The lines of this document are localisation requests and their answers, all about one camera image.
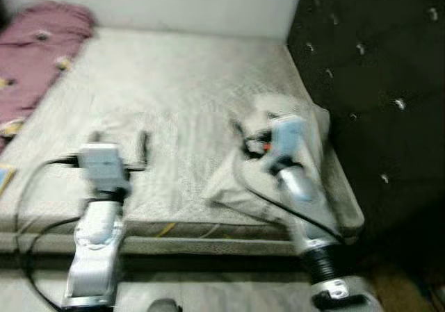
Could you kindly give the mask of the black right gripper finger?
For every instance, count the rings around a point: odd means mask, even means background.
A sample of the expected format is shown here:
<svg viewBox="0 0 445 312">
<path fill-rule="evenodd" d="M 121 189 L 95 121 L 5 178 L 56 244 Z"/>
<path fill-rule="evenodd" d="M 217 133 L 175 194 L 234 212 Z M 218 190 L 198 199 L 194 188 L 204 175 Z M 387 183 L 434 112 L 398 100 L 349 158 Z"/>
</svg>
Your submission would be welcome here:
<svg viewBox="0 0 445 312">
<path fill-rule="evenodd" d="M 238 138 L 238 149 L 241 150 L 242 153 L 250 153 L 251 150 L 249 148 L 249 141 L 250 138 L 245 133 L 245 130 L 243 129 L 242 124 L 239 121 L 232 120 L 231 121 L 233 131 L 236 134 L 236 137 Z"/>
</svg>

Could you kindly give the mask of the white pillow green tree print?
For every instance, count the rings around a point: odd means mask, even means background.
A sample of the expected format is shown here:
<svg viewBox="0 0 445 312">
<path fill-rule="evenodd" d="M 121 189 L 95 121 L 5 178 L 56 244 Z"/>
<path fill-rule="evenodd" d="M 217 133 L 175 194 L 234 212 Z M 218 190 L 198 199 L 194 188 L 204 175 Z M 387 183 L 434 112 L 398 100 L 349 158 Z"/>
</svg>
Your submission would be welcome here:
<svg viewBox="0 0 445 312">
<path fill-rule="evenodd" d="M 327 193 L 323 187 L 323 166 L 325 164 L 325 143 L 330 131 L 330 112 L 316 104 L 296 99 L 284 94 L 258 94 L 254 96 L 253 108 L 238 121 L 247 128 L 249 134 L 269 129 L 270 119 L 266 114 L 298 115 L 305 119 L 303 144 L 296 154 L 296 162 L 302 165 L 309 178 L 309 185 L 315 203 L 327 205 Z M 242 154 L 233 151 L 225 163 L 211 176 L 201 197 L 212 203 L 222 204 L 254 219 L 286 223 L 291 215 L 280 208 L 268 204 L 238 182 L 238 176 L 247 181 L 249 187 L 264 197 L 285 204 L 285 198 L 277 191 L 279 183 L 265 172 L 261 161 L 249 163 Z"/>
</svg>

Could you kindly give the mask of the colourful yellow-edged picture book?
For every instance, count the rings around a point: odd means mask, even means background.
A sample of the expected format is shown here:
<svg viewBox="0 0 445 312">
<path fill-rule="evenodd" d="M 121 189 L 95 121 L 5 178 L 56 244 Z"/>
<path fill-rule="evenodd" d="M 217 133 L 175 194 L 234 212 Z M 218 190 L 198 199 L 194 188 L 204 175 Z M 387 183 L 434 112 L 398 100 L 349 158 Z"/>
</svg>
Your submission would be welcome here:
<svg viewBox="0 0 445 312">
<path fill-rule="evenodd" d="M 6 191 L 16 172 L 18 172 L 17 168 L 12 165 L 0 165 L 0 197 Z"/>
</svg>

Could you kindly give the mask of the beige quilted mattress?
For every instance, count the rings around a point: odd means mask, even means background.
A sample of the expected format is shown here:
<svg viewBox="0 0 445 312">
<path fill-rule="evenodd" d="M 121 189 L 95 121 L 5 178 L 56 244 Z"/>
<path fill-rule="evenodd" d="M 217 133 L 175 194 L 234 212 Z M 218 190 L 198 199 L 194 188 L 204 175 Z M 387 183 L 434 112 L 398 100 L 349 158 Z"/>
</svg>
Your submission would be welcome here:
<svg viewBox="0 0 445 312">
<path fill-rule="evenodd" d="M 20 193 L 42 161 L 63 156 L 93 131 L 136 159 L 150 134 L 149 167 L 133 177 L 125 201 L 128 233 L 143 237 L 282 240 L 285 229 L 201 197 L 235 151 L 231 121 L 258 94 L 284 94 L 318 105 L 282 43 L 186 33 L 101 28 L 0 153 L 18 172 L 0 197 L 0 233 L 36 232 L 76 216 L 87 185 L 80 170 L 53 165 Z M 349 236 L 364 224 L 336 153 L 325 143 L 323 185 Z"/>
</svg>

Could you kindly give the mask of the mauve cartoon print blanket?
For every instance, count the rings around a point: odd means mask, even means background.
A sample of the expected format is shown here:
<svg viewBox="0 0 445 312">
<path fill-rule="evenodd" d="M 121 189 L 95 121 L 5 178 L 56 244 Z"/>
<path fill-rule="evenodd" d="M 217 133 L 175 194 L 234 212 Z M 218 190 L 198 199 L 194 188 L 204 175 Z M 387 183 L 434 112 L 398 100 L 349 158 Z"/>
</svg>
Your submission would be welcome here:
<svg viewBox="0 0 445 312">
<path fill-rule="evenodd" d="M 71 68 L 95 24 L 83 5 L 39 1 L 0 32 L 0 152 Z"/>
</svg>

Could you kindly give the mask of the grey bed base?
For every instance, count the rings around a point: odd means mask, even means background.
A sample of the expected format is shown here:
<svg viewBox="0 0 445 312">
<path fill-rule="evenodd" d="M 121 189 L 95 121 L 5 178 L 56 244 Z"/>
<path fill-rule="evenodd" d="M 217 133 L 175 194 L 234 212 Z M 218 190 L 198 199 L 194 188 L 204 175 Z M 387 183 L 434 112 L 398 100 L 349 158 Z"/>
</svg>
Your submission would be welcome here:
<svg viewBox="0 0 445 312">
<path fill-rule="evenodd" d="M 13 252 L 14 234 L 0 233 L 0 252 Z M 45 233 L 35 246 L 36 254 L 73 254 L 75 242 L 70 233 Z M 121 254 L 135 255 L 219 255 L 296 257 L 292 242 L 222 238 L 127 236 Z"/>
</svg>

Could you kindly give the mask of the black tufted headboard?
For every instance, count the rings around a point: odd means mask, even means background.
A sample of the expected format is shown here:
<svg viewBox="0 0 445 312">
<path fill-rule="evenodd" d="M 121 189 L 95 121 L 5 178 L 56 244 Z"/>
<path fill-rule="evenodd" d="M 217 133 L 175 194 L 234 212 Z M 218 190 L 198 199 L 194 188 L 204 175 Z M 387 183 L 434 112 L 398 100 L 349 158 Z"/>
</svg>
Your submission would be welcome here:
<svg viewBox="0 0 445 312">
<path fill-rule="evenodd" d="M 365 248 L 427 247 L 443 224 L 445 0 L 299 0 L 287 36 L 365 217 Z"/>
</svg>

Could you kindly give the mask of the grey robot left leg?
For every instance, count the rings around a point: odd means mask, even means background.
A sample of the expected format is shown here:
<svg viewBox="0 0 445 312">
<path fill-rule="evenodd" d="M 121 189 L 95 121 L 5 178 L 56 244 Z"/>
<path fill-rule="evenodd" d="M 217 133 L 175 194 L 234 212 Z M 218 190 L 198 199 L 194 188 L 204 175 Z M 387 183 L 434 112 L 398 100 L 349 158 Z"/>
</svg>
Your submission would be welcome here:
<svg viewBox="0 0 445 312">
<path fill-rule="evenodd" d="M 174 299 L 162 298 L 153 300 L 146 312 L 182 312 L 182 307 Z"/>
</svg>

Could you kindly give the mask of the brown woven floor mat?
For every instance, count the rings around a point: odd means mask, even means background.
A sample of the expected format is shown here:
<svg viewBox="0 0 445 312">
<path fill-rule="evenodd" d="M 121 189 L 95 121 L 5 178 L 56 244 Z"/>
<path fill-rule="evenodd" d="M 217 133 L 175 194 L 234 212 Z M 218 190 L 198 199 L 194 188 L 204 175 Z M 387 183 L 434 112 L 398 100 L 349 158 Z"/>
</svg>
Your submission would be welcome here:
<svg viewBox="0 0 445 312">
<path fill-rule="evenodd" d="M 445 312 L 437 295 L 439 280 L 394 264 L 375 265 L 369 276 L 385 312 Z"/>
</svg>

